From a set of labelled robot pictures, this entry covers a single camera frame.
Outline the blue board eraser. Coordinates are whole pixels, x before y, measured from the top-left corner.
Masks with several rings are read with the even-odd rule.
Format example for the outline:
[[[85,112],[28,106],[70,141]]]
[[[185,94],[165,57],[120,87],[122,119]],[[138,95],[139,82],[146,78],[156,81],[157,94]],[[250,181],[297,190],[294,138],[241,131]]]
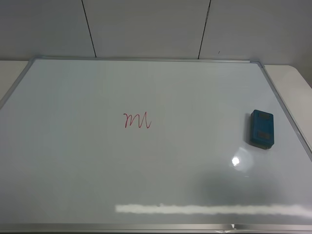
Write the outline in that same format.
[[[274,145],[274,115],[253,110],[244,115],[243,140],[254,147],[269,150]]]

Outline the white aluminium-framed whiteboard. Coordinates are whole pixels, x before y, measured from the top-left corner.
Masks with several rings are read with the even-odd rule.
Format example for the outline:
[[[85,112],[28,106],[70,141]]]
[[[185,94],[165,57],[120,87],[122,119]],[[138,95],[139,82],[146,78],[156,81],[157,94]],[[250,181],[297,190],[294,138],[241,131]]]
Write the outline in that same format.
[[[310,233],[312,150],[260,62],[34,58],[0,102],[0,230]]]

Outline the red marker scribble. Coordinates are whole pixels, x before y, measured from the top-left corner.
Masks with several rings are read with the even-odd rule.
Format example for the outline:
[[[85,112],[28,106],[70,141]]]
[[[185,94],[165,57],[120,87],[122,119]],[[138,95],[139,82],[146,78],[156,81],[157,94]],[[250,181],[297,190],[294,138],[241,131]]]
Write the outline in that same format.
[[[144,125],[146,129],[149,129],[151,127],[152,122],[147,120],[147,112],[144,112],[144,114],[123,114],[125,116],[125,123],[124,127],[128,128],[131,127],[135,122],[137,123],[137,127],[140,129]]]

